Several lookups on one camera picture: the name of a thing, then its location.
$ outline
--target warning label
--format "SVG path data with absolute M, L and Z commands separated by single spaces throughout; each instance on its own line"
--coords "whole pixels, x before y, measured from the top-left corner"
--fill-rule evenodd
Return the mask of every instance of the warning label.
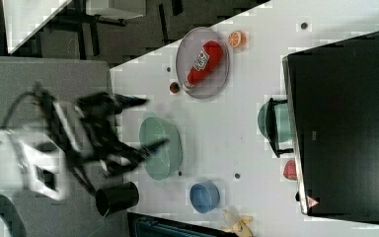
M 318 201 L 312 199 L 311 197 L 307 197 L 307 205 L 309 206 L 309 208 L 312 208 L 313 206 L 319 204 Z

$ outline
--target small dark spot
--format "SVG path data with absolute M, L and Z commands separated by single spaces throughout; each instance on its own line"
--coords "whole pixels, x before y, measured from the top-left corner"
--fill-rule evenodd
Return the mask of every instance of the small dark spot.
M 309 27 L 307 23 L 302 23 L 301 24 L 301 29 L 306 30 Z

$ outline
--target black cable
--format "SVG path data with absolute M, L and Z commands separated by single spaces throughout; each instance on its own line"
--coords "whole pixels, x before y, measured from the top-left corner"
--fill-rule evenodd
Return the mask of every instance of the black cable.
M 5 116 L 5 119 L 2 123 L 1 129 L 6 129 L 8 126 L 8 122 L 11 119 L 12 114 L 14 113 L 14 110 L 17 108 L 17 106 L 28 96 L 35 97 L 36 95 L 33 92 L 25 92 L 18 96 L 18 98 L 12 103 L 8 113 Z

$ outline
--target plate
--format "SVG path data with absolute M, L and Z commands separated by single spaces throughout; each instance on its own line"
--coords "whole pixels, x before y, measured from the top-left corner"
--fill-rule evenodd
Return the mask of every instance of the plate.
M 204 80 L 190 91 L 186 91 L 190 96 L 197 99 L 215 96 L 225 85 L 229 73 L 229 50 L 227 49 L 226 41 L 209 28 L 195 28 L 184 36 L 177 52 L 177 75 L 178 80 L 183 86 L 190 74 L 195 57 L 202 49 L 202 46 L 210 40 L 220 44 L 223 48 L 223 57 L 214 68 L 214 71 L 208 74 Z

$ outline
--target blue bowl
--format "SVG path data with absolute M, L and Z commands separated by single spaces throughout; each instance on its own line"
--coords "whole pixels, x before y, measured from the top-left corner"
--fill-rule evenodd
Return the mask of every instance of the blue bowl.
M 206 181 L 190 188 L 189 199 L 196 211 L 207 213 L 220 202 L 220 193 L 211 181 Z

